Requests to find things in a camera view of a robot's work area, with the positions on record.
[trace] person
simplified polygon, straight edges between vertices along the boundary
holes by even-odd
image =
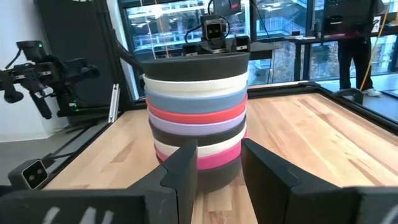
[[[384,12],[384,4],[381,0],[377,0],[376,13]],[[338,41],[338,62],[340,65],[340,90],[351,88],[350,72],[351,60],[354,60],[356,74],[356,88],[361,89],[362,82],[364,85],[361,91],[369,96],[379,96],[381,93],[373,87],[371,79],[371,69],[366,75],[368,63],[371,58],[372,45],[369,37],[360,37],[355,39],[345,39]]]

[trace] colorful ring stack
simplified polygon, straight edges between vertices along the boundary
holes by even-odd
[[[198,191],[230,183],[246,131],[249,54],[165,58],[143,63],[149,124],[160,161],[198,141]]]

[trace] wooden tabletop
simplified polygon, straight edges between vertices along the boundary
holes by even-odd
[[[319,94],[248,102],[251,139],[335,185],[398,185],[398,137]],[[122,189],[157,165],[146,110],[128,111],[46,189]],[[240,173],[198,196],[192,223],[257,223]]]

